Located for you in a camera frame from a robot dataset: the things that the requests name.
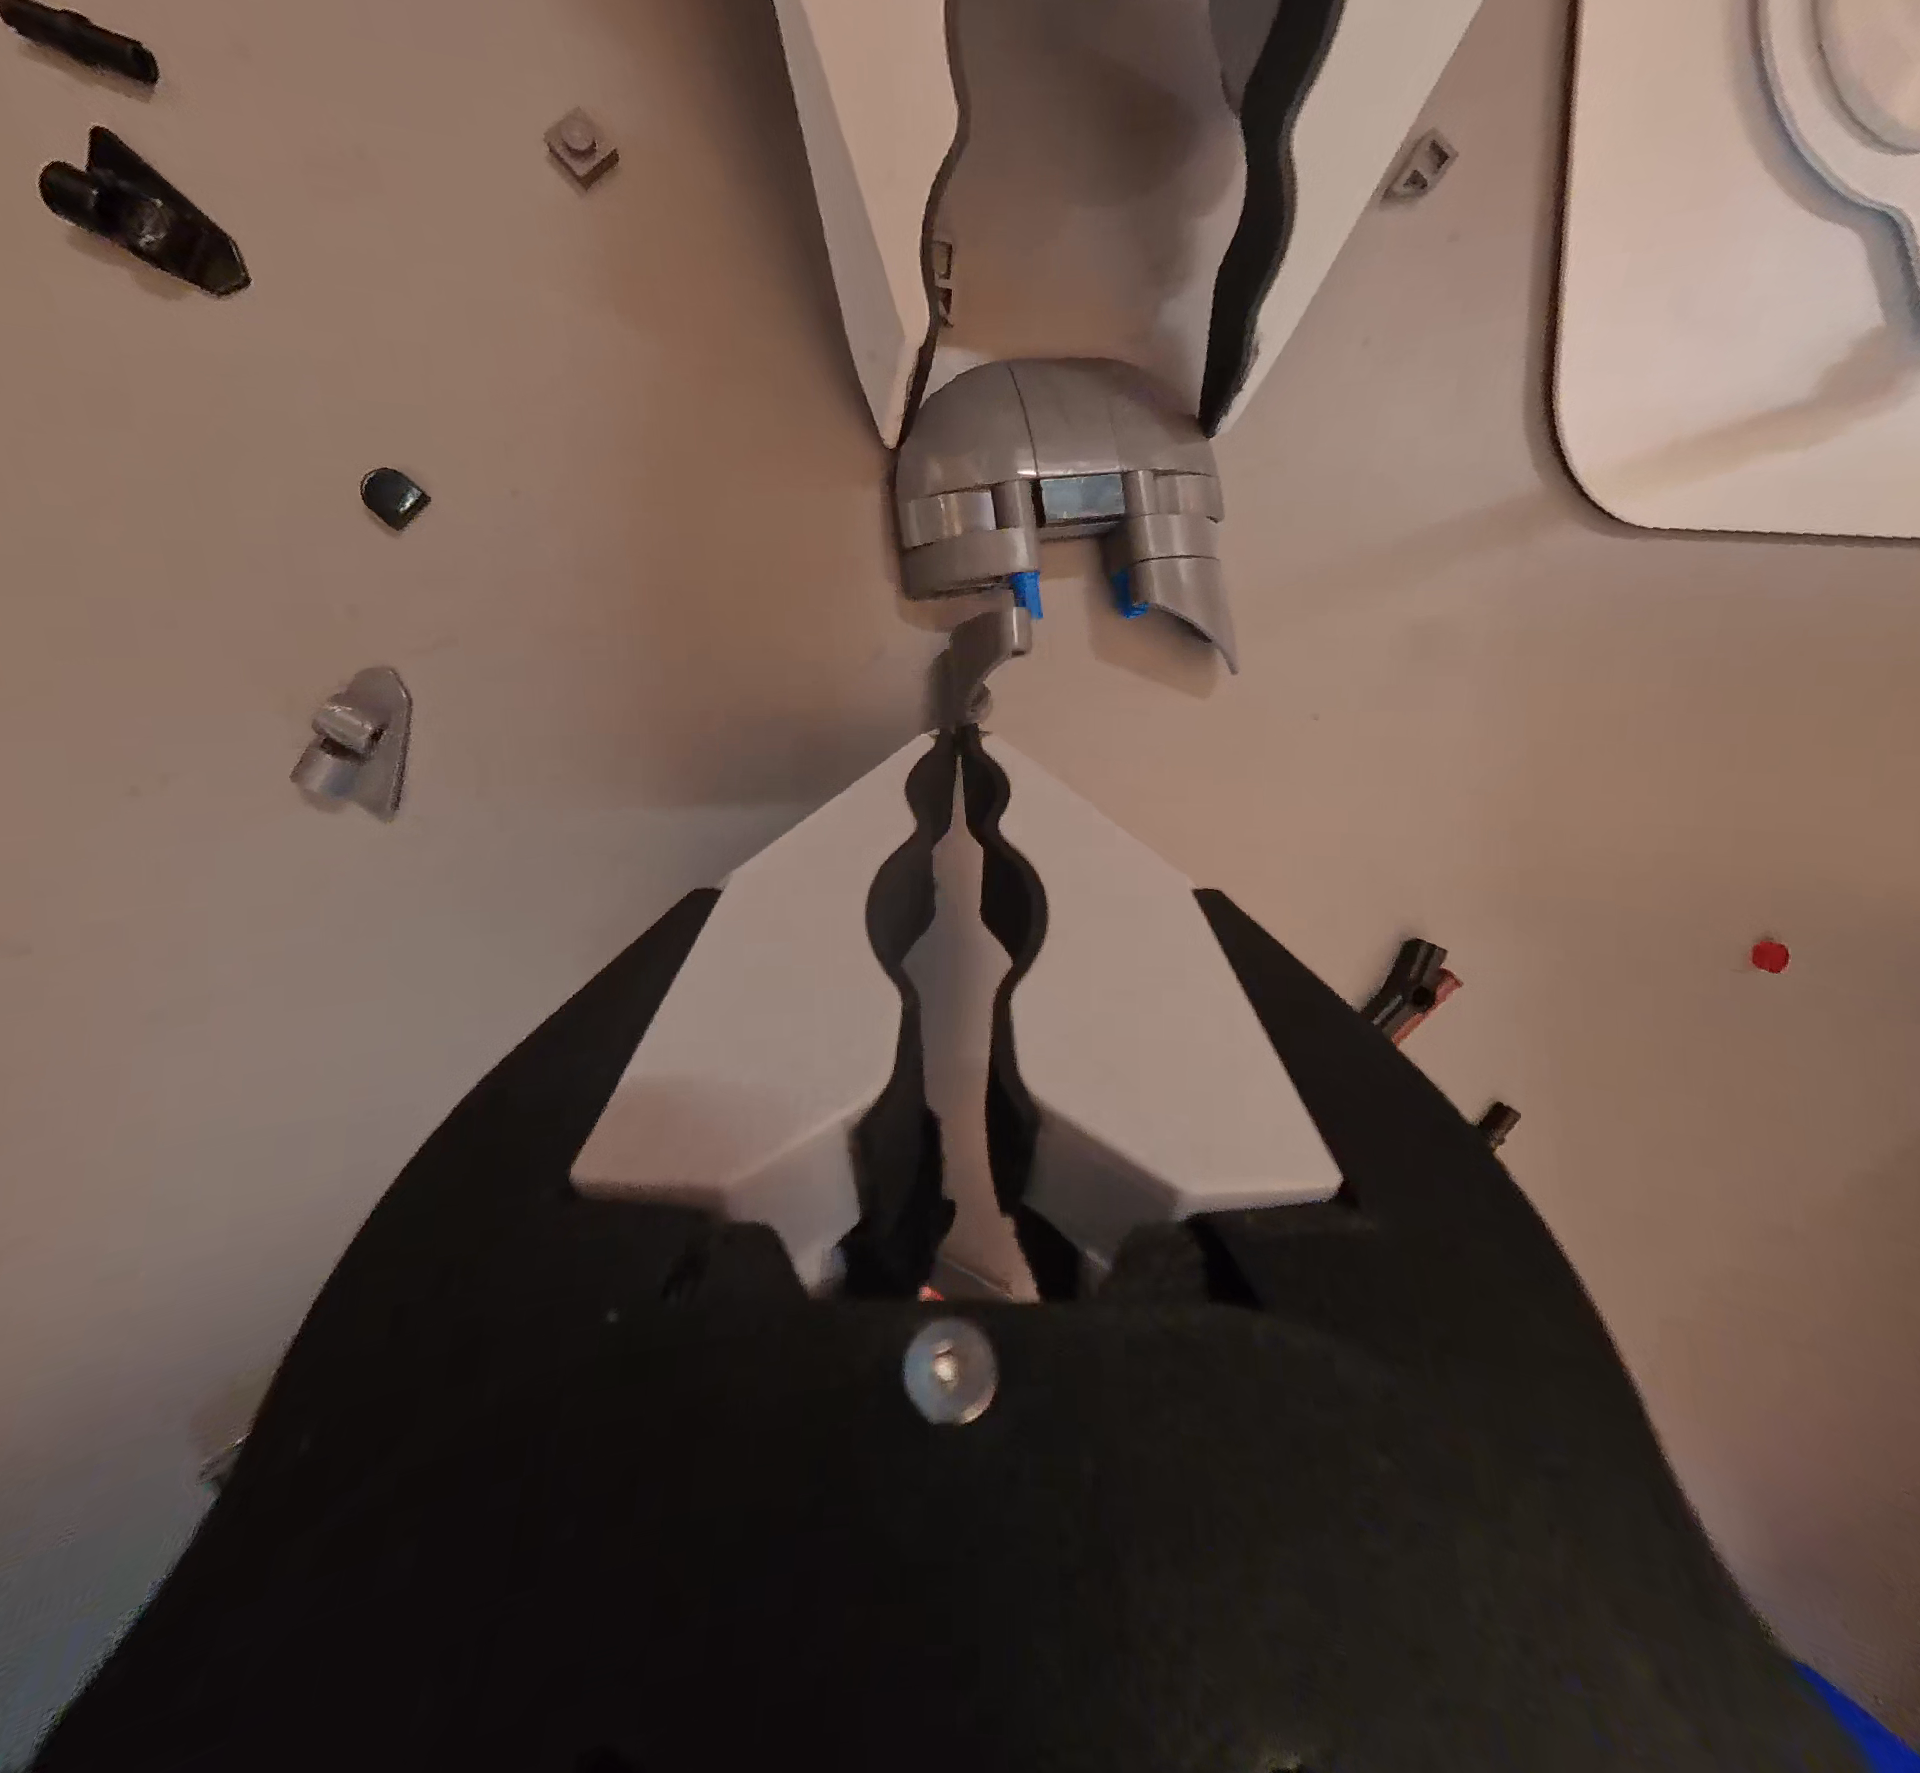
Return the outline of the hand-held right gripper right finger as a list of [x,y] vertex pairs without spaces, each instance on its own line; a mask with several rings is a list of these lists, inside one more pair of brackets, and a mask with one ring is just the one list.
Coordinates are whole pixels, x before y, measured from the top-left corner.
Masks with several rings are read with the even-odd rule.
[[1041,1296],[1138,1231],[1316,1207],[1340,1168],[1200,890],[1002,736],[961,736],[990,1007],[986,1154]]

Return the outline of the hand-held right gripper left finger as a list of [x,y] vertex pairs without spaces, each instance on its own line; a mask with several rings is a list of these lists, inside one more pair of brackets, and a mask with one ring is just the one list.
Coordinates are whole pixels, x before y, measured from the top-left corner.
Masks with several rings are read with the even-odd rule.
[[736,868],[572,1162],[596,1201],[778,1235],[809,1288],[917,1294],[955,1209],[909,957],[956,743],[920,736]]

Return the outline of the grey lego helmet assembly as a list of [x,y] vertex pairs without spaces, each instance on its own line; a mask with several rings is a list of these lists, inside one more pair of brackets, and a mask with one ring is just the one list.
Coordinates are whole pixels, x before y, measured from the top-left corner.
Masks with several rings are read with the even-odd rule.
[[924,399],[894,465],[911,600],[996,595],[1041,613],[1042,548],[1093,541],[1125,617],[1160,613],[1239,671],[1215,451],[1144,371],[1110,361],[969,368]]

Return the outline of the grey curved lego piece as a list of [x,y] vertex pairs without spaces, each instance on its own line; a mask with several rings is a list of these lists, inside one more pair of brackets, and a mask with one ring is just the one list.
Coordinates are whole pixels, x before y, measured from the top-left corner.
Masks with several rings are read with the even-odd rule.
[[931,674],[932,723],[938,731],[985,723],[999,669],[1035,647],[1035,621],[1030,608],[1009,596],[952,627]]

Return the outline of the black and brown lego pin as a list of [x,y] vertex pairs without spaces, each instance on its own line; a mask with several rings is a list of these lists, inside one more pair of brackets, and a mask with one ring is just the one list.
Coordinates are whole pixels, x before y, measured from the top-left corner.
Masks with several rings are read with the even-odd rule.
[[1446,946],[1408,939],[1401,944],[1387,979],[1364,1002],[1360,1014],[1387,1040],[1402,1045],[1461,989],[1462,980],[1450,967]]

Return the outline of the grey lego wedge with clip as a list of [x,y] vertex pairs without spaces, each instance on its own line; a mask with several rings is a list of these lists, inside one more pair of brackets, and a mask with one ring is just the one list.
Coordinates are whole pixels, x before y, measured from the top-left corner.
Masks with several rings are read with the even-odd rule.
[[391,824],[400,814],[414,695],[391,664],[358,671],[311,716],[291,781],[307,800],[355,805]]

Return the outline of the black lego wedge with clip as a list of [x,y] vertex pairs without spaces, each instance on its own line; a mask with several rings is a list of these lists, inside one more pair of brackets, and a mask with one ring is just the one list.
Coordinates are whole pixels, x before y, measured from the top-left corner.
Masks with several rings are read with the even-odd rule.
[[45,164],[38,194],[66,224],[208,296],[253,282],[232,234],[111,128],[90,128],[84,164]]

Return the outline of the long black lego pin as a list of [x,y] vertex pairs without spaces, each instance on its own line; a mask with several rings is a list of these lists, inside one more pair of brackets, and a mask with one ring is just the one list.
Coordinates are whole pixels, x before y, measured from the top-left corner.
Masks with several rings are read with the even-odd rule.
[[3,24],[22,41],[143,89],[160,84],[160,62],[140,38],[111,31],[81,11],[42,0],[0,2]]

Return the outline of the white book stand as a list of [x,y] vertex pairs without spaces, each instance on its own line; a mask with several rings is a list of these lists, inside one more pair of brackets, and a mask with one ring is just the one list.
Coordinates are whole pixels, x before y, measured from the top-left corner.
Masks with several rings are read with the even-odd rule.
[[1647,531],[1917,542],[1919,0],[1577,0],[1550,411]]

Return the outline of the blue plastic object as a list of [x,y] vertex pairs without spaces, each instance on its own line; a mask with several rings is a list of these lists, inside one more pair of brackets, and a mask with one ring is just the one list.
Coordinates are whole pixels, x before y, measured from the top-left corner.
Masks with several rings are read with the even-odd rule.
[[1919,1772],[1919,1752],[1904,1738],[1890,1731],[1876,1715],[1866,1714],[1810,1666],[1795,1664],[1795,1672],[1850,1739],[1864,1769]]

